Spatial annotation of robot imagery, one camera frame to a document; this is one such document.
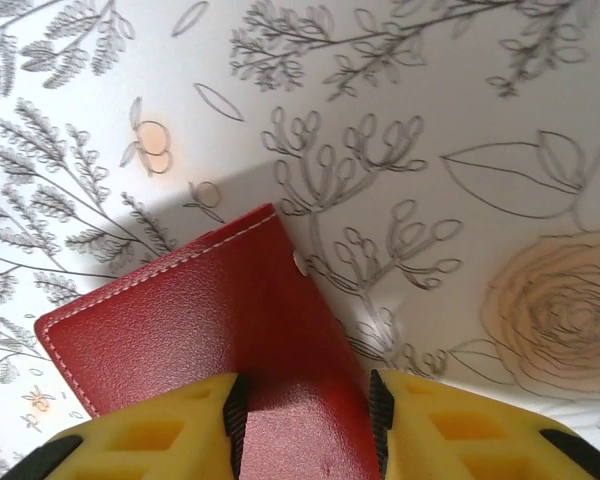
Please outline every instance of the branch drawing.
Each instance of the branch drawing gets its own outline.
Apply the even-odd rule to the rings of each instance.
[[[65,7],[47,24],[40,38],[23,47],[10,34],[22,20],[43,13],[49,7]],[[69,83],[90,62],[95,75],[103,75],[119,61],[126,40],[135,38],[131,23],[108,0],[96,8],[92,0],[50,0],[37,7],[27,0],[0,0],[0,98],[8,97],[16,80],[17,56],[26,59],[21,69],[45,72],[44,88],[56,89]],[[97,38],[93,53],[84,46],[89,37]]]
[[[389,352],[392,356],[401,345],[397,344],[392,313],[385,308],[378,309],[373,302],[374,288],[394,271],[418,289],[441,287],[441,277],[457,271],[462,265],[460,260],[443,258],[426,267],[415,263],[423,252],[456,237],[462,223],[443,219],[426,225],[417,219],[417,202],[405,199],[390,212],[386,255],[381,254],[374,240],[350,226],[343,229],[343,238],[334,242],[331,253],[321,232],[321,217],[371,188],[384,172],[407,174],[424,170],[427,162],[410,158],[424,128],[422,118],[413,117],[406,124],[393,122],[380,133],[376,117],[364,116],[357,127],[345,130],[343,145],[348,156],[344,158],[339,158],[332,145],[318,148],[321,124],[318,112],[310,112],[304,119],[295,118],[287,125],[286,113],[278,107],[271,120],[273,129],[262,132],[262,143],[280,156],[274,167],[275,179],[286,194],[279,204],[280,209],[286,215],[307,218],[312,246],[312,253],[306,259],[308,265],[334,288],[360,299],[371,323],[360,323],[358,330],[385,355]],[[369,155],[376,135],[386,147],[380,158]],[[383,261],[384,256],[388,257],[387,261]],[[373,356],[373,351],[366,350],[363,355],[368,358]],[[423,370],[417,366],[419,359],[413,350],[404,351],[403,356],[414,370]]]
[[[122,154],[120,166],[125,167],[137,155],[150,177],[154,173],[158,175],[167,173],[173,166],[173,154],[169,150],[171,147],[169,130],[159,122],[141,121],[141,116],[142,97],[138,97],[129,112],[131,128],[136,135],[136,140],[131,142]]]
[[[360,84],[380,84],[378,75],[399,83],[401,70],[427,65],[425,40],[430,30],[448,26],[458,39],[483,17],[509,10],[525,19],[518,38],[505,38],[500,46],[511,56],[510,71],[487,83],[501,97],[518,95],[520,86],[555,70],[560,64],[581,63],[587,53],[578,46],[589,26],[597,0],[404,0],[395,2],[390,21],[381,23],[370,10],[353,12],[360,33],[338,38],[335,19],[324,6],[301,14],[276,8],[271,0],[258,0],[246,12],[246,27],[233,31],[230,66],[242,80],[253,79],[261,91],[303,86],[303,59],[318,50],[333,49],[336,71],[324,79],[334,86],[329,100],[358,95]],[[351,54],[341,53],[348,47]]]
[[[43,257],[46,264],[0,255],[0,303],[12,298],[19,281],[17,271],[33,272],[33,284],[60,306],[81,295],[71,277],[113,279],[136,253],[157,257],[175,248],[176,241],[168,237],[167,230],[126,192],[121,193],[122,204],[144,226],[146,237],[133,234],[106,212],[111,190],[103,182],[109,171],[98,165],[99,153],[88,149],[88,132],[68,124],[68,140],[61,139],[60,129],[22,99],[15,112],[23,124],[0,120],[1,135],[9,142],[9,146],[0,146],[0,167],[7,175],[7,183],[0,189],[0,223],[10,224],[0,228],[0,242],[32,259]],[[36,188],[29,197],[24,193],[28,185]],[[98,225],[87,220],[86,213],[98,218]],[[63,225],[65,238],[59,242],[51,221],[79,230],[69,233]],[[64,247],[108,265],[111,275],[67,268],[57,258]]]
[[[222,193],[216,184],[202,182],[194,185],[189,182],[189,195],[191,195],[192,201],[183,204],[183,207],[197,208],[211,220],[215,220],[218,223],[225,223],[222,217],[214,211],[222,201]]]
[[[15,357],[50,361],[38,352],[37,344],[33,333],[0,317],[0,383],[11,383],[19,375],[18,369],[12,363]]]

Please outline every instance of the white surface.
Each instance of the white surface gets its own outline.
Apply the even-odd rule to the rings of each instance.
[[[17,42],[12,50],[26,53],[22,51],[26,45],[47,40],[48,25],[73,3],[0,0],[0,7],[16,9],[5,11],[5,15],[13,15],[0,18],[0,26],[6,25],[0,30],[3,44]],[[325,6],[332,21],[319,10],[315,12],[330,32],[333,24],[330,37],[318,37],[315,29],[309,29],[308,33],[286,34],[280,46],[264,45],[273,55],[269,55],[271,62],[288,52],[283,47],[292,39],[309,42],[309,48],[321,47],[292,59],[305,70],[302,87],[286,92],[281,86],[265,93],[255,85],[255,78],[241,80],[242,70],[238,76],[231,75],[229,62],[244,60],[243,55],[229,58],[232,30],[245,28],[249,18],[283,18],[282,7],[306,16],[306,7],[313,3],[290,0],[276,3],[274,10],[261,3],[258,8],[268,9],[265,20],[247,13],[253,7],[246,1],[201,2],[195,9],[193,0],[149,3],[85,0],[85,8],[94,9],[85,9],[85,15],[97,17],[98,24],[107,21],[115,8],[128,22],[116,16],[117,27],[132,37],[125,40],[120,61],[104,75],[94,75],[87,65],[66,85],[48,89],[43,83],[53,72],[22,70],[30,58],[17,54],[13,91],[0,97],[0,122],[4,119],[26,127],[17,112],[24,106],[39,109],[50,125],[58,127],[58,142],[68,142],[58,158],[66,157],[67,168],[78,182],[80,172],[68,149],[72,139],[65,124],[88,132],[85,151],[99,152],[94,168],[108,171],[101,185],[111,192],[99,210],[65,170],[54,171],[40,163],[44,159],[40,147],[49,148],[39,143],[42,134],[34,132],[31,137],[38,147],[25,149],[19,147],[21,143],[10,145],[0,127],[0,151],[4,146],[25,155],[29,152],[38,172],[31,183],[14,184],[12,191],[22,196],[38,221],[48,222],[38,227],[56,238],[43,244],[51,240],[59,247],[50,258],[41,248],[43,244],[35,243],[30,222],[1,193],[14,178],[9,179],[4,165],[0,166],[0,238],[8,236],[6,228],[20,235],[10,237],[11,244],[0,240],[0,273],[17,267],[11,272],[17,280],[14,292],[0,298],[4,300],[0,301],[0,317],[12,322],[0,322],[0,473],[14,464],[19,454],[85,416],[30,336],[35,318],[55,308],[53,301],[59,305],[85,294],[106,282],[105,277],[139,266],[149,248],[160,253],[160,245],[165,245],[144,230],[146,224],[130,216],[130,206],[122,204],[120,195],[126,192],[142,202],[148,215],[159,220],[160,228],[167,229],[168,239],[183,245],[218,227],[219,220],[228,221],[261,203],[287,198],[281,185],[285,182],[308,207],[304,215],[285,216],[285,225],[313,265],[314,274],[319,273],[317,282],[334,312],[357,339],[357,351],[364,350],[377,359],[367,358],[369,365],[409,368],[535,408],[577,428],[600,447],[600,232],[583,233],[600,231],[600,2],[383,0],[375,5],[362,0],[328,1]],[[39,10],[30,13],[32,8]],[[363,30],[375,27],[366,13],[356,13],[358,8],[371,10],[378,32]],[[444,8],[450,9],[448,17]],[[475,15],[467,13],[478,10]],[[293,19],[294,15],[289,15],[287,18]],[[511,77],[515,66],[510,66],[512,52],[506,47],[519,48],[516,41],[529,46],[541,38],[529,27],[533,15],[539,15],[546,31],[553,22],[557,33],[543,37],[552,46],[538,49],[540,57],[531,59],[529,68],[537,69],[551,51],[575,63],[557,61],[556,70],[548,69],[517,85],[518,96],[499,98],[497,89],[485,79]],[[172,36],[176,26],[180,29],[196,18],[191,28]],[[396,25],[382,26],[383,22]],[[414,25],[424,25],[420,34],[414,33],[416,28],[407,28]],[[249,35],[256,38],[261,32]],[[454,32],[464,33],[452,38]],[[97,39],[106,32],[96,28],[82,34],[80,46],[92,56]],[[402,42],[395,37],[409,34],[413,37]],[[348,65],[336,55],[347,55],[354,67],[368,61],[352,48],[351,39],[361,35],[372,37],[377,47],[395,41],[399,58],[417,65],[403,66],[391,60],[394,66],[384,67],[388,72],[375,75],[377,88],[356,77],[355,98],[345,95],[327,101],[336,84],[323,80],[341,68],[339,63]],[[556,39],[556,35],[577,40]],[[74,34],[53,39],[54,51],[78,38]],[[368,45],[355,46],[369,51]],[[563,47],[570,50],[559,50]],[[256,54],[249,61],[258,61],[262,55],[267,54]],[[0,54],[0,65],[6,67],[3,71],[8,71],[8,57],[3,65],[5,57]],[[209,88],[230,104],[222,103]],[[224,114],[205,102],[201,93]],[[303,135],[308,138],[313,135],[308,130],[315,116],[307,116],[319,112],[315,145],[296,154],[305,159],[309,175],[313,175],[317,190],[313,196],[301,175],[303,160],[271,151],[282,150],[274,137],[261,138],[263,131],[274,133],[278,141],[283,138],[272,123],[272,116],[280,119],[276,107],[284,109],[284,131],[291,140],[292,128],[301,126],[298,121],[292,127],[292,119],[306,119]],[[375,134],[367,146],[348,148],[343,142],[345,130],[356,127],[357,138],[363,139],[360,132],[370,128],[370,120],[362,124],[361,120],[370,113],[377,123]],[[130,119],[134,115],[135,133]],[[148,127],[140,125],[143,121],[159,122],[169,132],[173,167],[167,173],[149,176],[137,154],[120,167],[131,142],[143,141],[145,148],[151,149],[147,143],[150,132],[143,130]],[[403,146],[410,135],[415,136],[402,156],[393,150],[394,157],[389,158],[385,154],[391,148],[386,142],[395,141],[394,135],[400,131],[390,127],[394,121],[404,125]],[[351,146],[354,137],[348,135]],[[58,142],[56,146],[63,152],[65,147]],[[321,178],[329,178],[323,177],[329,170],[325,167],[328,149],[322,152],[322,164],[316,160],[326,144],[333,146],[335,165],[340,169],[334,169],[336,173],[322,188]],[[159,170],[156,158],[147,158]],[[404,167],[414,159],[426,161],[427,167],[418,172],[388,168]],[[274,166],[276,160],[286,162],[288,173],[283,166]],[[367,172],[369,182],[361,184],[367,188],[353,191],[351,186],[365,176],[366,160],[376,164],[367,164],[367,169],[377,172]],[[393,163],[381,164],[383,161]],[[355,175],[338,190],[338,178],[348,178],[352,164],[356,165]],[[53,201],[35,194],[38,185],[50,187],[51,182],[55,188],[65,189],[61,199],[72,197],[71,202],[64,202],[69,207],[66,216],[59,214],[57,203],[53,208],[42,207]],[[215,207],[213,188],[203,185],[198,206],[183,207],[196,203],[189,182],[217,185],[219,205]],[[450,221],[436,232],[448,240],[427,243],[427,232],[443,220]],[[393,236],[389,234],[392,225]],[[409,225],[400,234],[401,228]],[[69,248],[67,237],[87,228],[132,238],[133,253],[126,255],[121,268],[112,271],[102,250],[81,254]],[[422,236],[417,237],[420,229]],[[400,235],[404,242],[413,241],[411,248],[400,244]],[[547,235],[561,238],[537,243]],[[14,241],[31,243],[32,238],[31,249],[13,245]],[[361,238],[369,240],[361,244]],[[111,237],[106,243],[110,253],[120,245]],[[525,257],[515,257],[517,263],[505,268],[518,252],[533,245]],[[448,260],[438,264],[441,270],[453,272],[424,273],[439,260]],[[410,274],[401,275],[399,264],[410,269]],[[359,280],[352,267],[360,268]],[[46,278],[40,277],[41,269],[47,269]],[[443,283],[430,290],[416,286],[431,276]],[[40,288],[41,279],[56,285],[45,292]],[[495,283],[489,289],[490,281]],[[387,359],[391,351],[396,355]]]

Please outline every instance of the floral wallpaper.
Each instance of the floral wallpaper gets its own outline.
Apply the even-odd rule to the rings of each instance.
[[[225,3],[0,0],[0,476],[88,418],[35,319],[264,202],[366,367],[600,448],[600,1]]]

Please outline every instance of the yellow clamp jaw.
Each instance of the yellow clamp jaw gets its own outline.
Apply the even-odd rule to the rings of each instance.
[[[600,480],[594,447],[495,400],[383,370],[369,406],[383,480]],[[247,410],[244,378],[209,377],[66,430],[3,480],[236,480]]]
[[[65,430],[3,480],[236,480],[246,421],[244,379],[216,375]]]
[[[600,452],[562,424],[396,370],[371,374],[384,480],[600,480]]]

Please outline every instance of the orange fruit drawing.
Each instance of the orange fruit drawing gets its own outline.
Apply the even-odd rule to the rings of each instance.
[[[138,125],[136,135],[140,142],[140,148],[149,155],[164,154],[171,144],[169,131],[160,123],[145,121]]]

